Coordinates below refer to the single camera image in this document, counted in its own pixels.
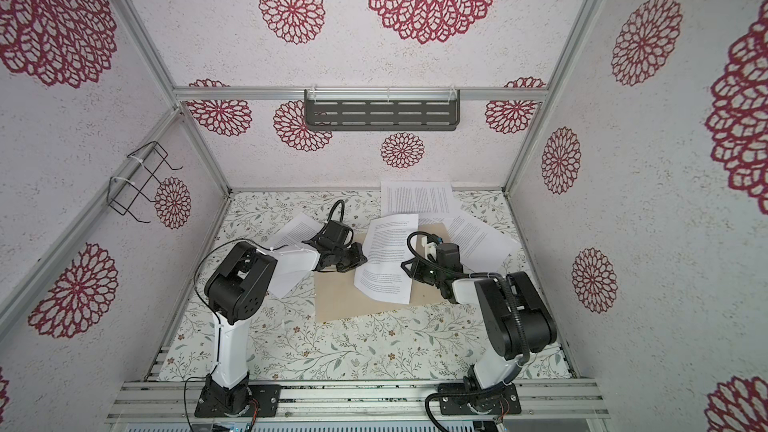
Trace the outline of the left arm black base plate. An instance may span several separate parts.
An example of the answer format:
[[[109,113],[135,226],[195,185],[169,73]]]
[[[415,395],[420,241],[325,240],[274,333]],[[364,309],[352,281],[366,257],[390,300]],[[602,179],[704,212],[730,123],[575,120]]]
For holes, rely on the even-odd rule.
[[[211,375],[206,376],[194,417],[275,417],[282,387],[273,383],[250,384],[248,379],[246,376],[227,388],[215,382]]]

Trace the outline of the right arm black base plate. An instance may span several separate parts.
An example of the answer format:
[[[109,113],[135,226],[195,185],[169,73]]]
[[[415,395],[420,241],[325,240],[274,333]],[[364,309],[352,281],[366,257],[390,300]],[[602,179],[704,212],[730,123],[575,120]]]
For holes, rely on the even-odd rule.
[[[500,383],[489,390],[470,391],[465,384],[443,383],[437,388],[442,415],[519,415],[522,412],[513,383]]]

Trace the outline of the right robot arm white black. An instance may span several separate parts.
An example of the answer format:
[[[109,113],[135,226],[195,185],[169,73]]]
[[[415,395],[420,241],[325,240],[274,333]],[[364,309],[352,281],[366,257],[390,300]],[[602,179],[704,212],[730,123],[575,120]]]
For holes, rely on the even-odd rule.
[[[490,348],[465,376],[471,392],[511,383],[532,355],[557,340],[555,321],[525,272],[466,273],[421,257],[400,267],[413,281],[437,288],[449,302],[479,308]]]

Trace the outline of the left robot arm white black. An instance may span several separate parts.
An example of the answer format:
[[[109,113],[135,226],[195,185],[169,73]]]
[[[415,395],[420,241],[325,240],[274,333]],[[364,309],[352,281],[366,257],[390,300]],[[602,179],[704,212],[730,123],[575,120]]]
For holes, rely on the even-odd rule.
[[[275,278],[294,273],[340,272],[367,262],[363,245],[343,223],[331,220],[311,238],[297,244],[262,246],[238,239],[204,286],[215,330],[214,365],[206,387],[234,393],[247,387],[247,336]]]

